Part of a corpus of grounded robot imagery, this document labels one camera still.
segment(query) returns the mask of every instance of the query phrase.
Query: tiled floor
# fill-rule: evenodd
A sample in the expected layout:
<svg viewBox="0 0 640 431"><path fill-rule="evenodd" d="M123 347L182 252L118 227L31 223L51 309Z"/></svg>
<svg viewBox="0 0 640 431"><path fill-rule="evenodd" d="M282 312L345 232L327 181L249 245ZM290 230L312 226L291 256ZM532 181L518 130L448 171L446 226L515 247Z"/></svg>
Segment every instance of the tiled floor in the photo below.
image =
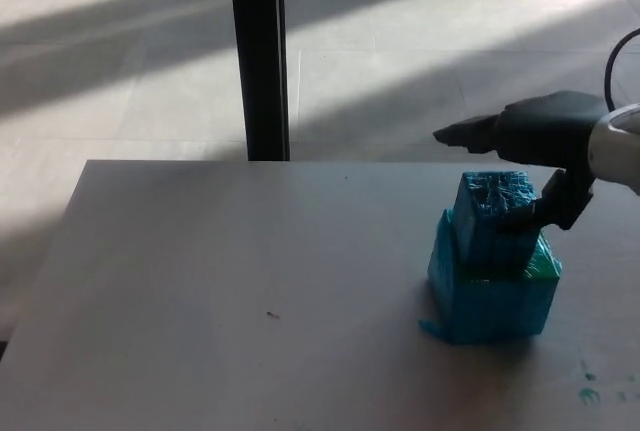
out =
<svg viewBox="0 0 640 431"><path fill-rule="evenodd" d="M537 93L600 93L607 51L640 26L640 0L286 6L307 160L495 160L431 132ZM639 50L616 70L620 104L640 100ZM86 159L243 159L243 135L231 0L0 0L0 336Z"/></svg>

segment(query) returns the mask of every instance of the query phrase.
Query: metal post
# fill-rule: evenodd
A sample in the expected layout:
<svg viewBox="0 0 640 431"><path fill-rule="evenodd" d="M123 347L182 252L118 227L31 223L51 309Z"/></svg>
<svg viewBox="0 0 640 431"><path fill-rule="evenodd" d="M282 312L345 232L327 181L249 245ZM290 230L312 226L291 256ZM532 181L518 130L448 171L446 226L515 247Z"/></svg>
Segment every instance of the metal post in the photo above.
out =
<svg viewBox="0 0 640 431"><path fill-rule="evenodd" d="M250 161L289 160L284 0L233 0Z"/></svg>

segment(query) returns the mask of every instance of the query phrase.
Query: white table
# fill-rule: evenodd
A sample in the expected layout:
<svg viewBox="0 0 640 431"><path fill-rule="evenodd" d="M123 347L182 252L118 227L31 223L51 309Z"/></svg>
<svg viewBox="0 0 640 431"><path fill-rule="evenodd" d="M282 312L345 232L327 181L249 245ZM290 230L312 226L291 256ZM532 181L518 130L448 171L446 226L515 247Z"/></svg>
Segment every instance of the white table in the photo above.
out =
<svg viewBox="0 0 640 431"><path fill-rule="evenodd" d="M0 365L0 429L637 429L630 191L547 233L565 274L530 345L420 331L469 168L90 162Z"/></svg>

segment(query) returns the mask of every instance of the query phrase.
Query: blue block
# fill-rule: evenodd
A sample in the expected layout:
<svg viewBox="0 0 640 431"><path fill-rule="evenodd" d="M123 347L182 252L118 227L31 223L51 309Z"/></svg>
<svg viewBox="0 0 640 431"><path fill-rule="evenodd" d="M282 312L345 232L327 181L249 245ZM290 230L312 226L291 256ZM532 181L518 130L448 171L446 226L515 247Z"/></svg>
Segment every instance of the blue block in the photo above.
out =
<svg viewBox="0 0 640 431"><path fill-rule="evenodd" d="M429 263L440 337L453 344L482 344L542 332L561 272L542 234L523 273L478 279L457 258L452 215L446 210L438 224ZM422 325L435 330L431 323Z"/></svg>
<svg viewBox="0 0 640 431"><path fill-rule="evenodd" d="M505 235L497 224L508 210L535 198L525 172L463 173L453 207L460 261L479 275L521 271L536 248L538 230Z"/></svg>

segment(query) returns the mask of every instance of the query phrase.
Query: stacked blocks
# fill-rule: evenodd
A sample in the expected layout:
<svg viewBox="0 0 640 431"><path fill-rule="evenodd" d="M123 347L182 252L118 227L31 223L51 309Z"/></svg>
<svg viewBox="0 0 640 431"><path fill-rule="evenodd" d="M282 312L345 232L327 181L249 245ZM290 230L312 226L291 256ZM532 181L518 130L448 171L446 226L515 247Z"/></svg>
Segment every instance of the stacked blocks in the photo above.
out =
<svg viewBox="0 0 640 431"><path fill-rule="evenodd" d="M495 230L496 208L501 213L534 197L525 173L463 175L454 209L438 224L429 263L442 338L480 344L544 328L560 263L538 231L502 236Z"/></svg>

